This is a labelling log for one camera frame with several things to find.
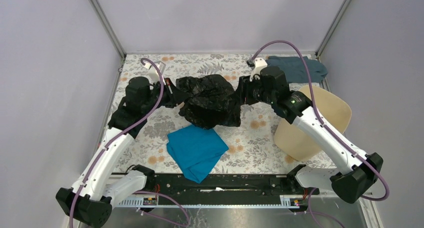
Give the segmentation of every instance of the metal corner post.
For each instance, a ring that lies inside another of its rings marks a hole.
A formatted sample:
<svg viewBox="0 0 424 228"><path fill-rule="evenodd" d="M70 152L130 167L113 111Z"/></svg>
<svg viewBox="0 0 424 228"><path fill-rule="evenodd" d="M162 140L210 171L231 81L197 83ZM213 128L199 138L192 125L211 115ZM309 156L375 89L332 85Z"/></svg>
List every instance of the metal corner post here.
<svg viewBox="0 0 424 228"><path fill-rule="evenodd" d="M337 14L335 15L334 20L332 21L330 28L328 29L327 33L324 36L324 39L322 40L321 44L319 45L318 49L315 52L315 55L319 58L321 54L323 53L324 49L326 48L330 38L332 37L334 31L336 30L337 26L340 23L340 20L342 19L343 15L346 12L346 9L348 8L349 4L352 0L344 0L343 3L340 6L340 9L338 10Z"/></svg>
<svg viewBox="0 0 424 228"><path fill-rule="evenodd" d="M111 24L109 23L108 19L106 18L105 12L103 11L102 7L100 6L100 3L98 0L89 0L94 11L96 12L98 18L101 21L101 24L103 25L104 29L106 30L107 35L109 36L110 40L113 43L113 46L115 47L116 51L118 52L119 56L122 60L125 59L125 51L122 48L122 45L120 41L117 38L117 35L115 34L114 30L112 29Z"/></svg>

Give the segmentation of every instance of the towel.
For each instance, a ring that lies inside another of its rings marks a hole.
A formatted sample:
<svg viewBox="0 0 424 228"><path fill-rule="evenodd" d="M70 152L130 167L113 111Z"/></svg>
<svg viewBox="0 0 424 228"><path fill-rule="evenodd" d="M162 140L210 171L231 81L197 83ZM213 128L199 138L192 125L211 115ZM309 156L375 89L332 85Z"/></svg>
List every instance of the towel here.
<svg viewBox="0 0 424 228"><path fill-rule="evenodd" d="M324 80L328 74L327 68L318 60L308 59L306 56L303 59L309 69L311 81L319 83ZM305 66L299 57L271 55L266 60L266 63L269 67L279 67L284 72L287 83L308 83Z"/></svg>
<svg viewBox="0 0 424 228"><path fill-rule="evenodd" d="M166 149L185 178L200 183L214 168L228 146L213 129L187 126L168 134Z"/></svg>

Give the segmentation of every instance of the teal cloth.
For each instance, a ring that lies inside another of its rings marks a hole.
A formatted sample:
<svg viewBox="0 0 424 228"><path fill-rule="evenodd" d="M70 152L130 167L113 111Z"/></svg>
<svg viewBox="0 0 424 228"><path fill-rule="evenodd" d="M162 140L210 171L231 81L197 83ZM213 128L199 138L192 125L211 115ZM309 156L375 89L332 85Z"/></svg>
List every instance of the teal cloth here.
<svg viewBox="0 0 424 228"><path fill-rule="evenodd" d="M308 59L304 56L303 59L309 69L310 79L312 82L321 82L328 74L327 68L318 60ZM287 83L308 83L308 75L305 71L305 66L299 57L279 57L271 55L266 60L269 67L278 67L285 74Z"/></svg>
<svg viewBox="0 0 424 228"><path fill-rule="evenodd" d="M166 149L185 178L200 183L211 172L228 146L213 129L187 126L168 134Z"/></svg>

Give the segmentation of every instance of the black garbage bag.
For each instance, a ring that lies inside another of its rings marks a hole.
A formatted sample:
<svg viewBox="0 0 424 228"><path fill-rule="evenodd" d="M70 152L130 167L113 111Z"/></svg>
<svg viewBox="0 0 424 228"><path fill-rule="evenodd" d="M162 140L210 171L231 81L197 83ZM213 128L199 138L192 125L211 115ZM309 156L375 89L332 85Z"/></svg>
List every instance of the black garbage bag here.
<svg viewBox="0 0 424 228"><path fill-rule="evenodd" d="M240 126L240 103L231 98L233 86L220 74L182 77L176 80L176 87L192 95L184 102L179 115L193 125L203 129L216 125Z"/></svg>

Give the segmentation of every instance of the robotic arm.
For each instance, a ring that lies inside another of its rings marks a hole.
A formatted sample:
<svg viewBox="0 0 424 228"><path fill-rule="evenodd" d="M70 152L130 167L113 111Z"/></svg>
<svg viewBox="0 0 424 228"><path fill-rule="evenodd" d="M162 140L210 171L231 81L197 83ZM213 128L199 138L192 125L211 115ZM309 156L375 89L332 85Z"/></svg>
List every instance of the robotic arm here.
<svg viewBox="0 0 424 228"><path fill-rule="evenodd" d="M285 74L278 67L267 67L267 63L262 58L248 61L248 65L254 67L252 74L239 78L237 90L232 94L232 98L240 105L253 105L258 102L271 105L278 116L311 136L337 166L336 169L323 169L298 165L288 175L295 177L301 187L333 190L342 200L354 203L378 179L374 172L356 156L363 157L378 172L381 170L383 159L377 153L368 155L342 134L336 132L346 144L351 145L356 154L352 155L346 150L317 121L311 100L302 92L289 89ZM106 148L106 144L144 117L159 97L160 76L150 63L146 62L144 67L149 69L148 74L155 82L153 89L145 77L135 77L129 81L125 88L126 96L122 98L117 110L112 114L108 123L109 129L93 159L71 188L61 188L56 194L56 199L63 211L69 215L76 195L75 191L83 185L76 199L74 218L92 227L101 227L109 218L112 209L134 192L154 189L155 172L141 165L136 165L125 177L106 187L108 177L118 159L147 121L114 140L108 146L109 149ZM169 78L164 79L164 84L165 92L159 106L174 108L191 97L190 94L176 88ZM324 124L333 131L337 131L319 111L318 114ZM91 175L83 182L87 173Z"/></svg>

